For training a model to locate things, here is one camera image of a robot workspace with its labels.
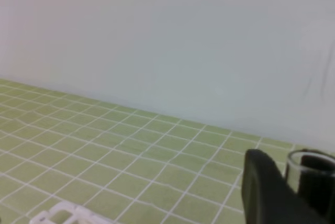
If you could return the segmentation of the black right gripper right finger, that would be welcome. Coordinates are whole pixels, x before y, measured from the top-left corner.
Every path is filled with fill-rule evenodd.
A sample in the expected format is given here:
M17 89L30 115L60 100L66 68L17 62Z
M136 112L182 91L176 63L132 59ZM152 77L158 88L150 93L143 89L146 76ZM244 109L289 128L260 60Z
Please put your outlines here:
M334 158L326 155L305 155L298 194L324 218L334 217Z

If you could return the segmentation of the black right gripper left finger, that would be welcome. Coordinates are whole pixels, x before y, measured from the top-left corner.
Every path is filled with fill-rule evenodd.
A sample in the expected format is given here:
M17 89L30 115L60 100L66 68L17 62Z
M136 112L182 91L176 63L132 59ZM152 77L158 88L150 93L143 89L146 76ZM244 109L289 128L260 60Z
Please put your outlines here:
M244 156L241 197L246 223L329 223L287 184L274 160L264 151Z

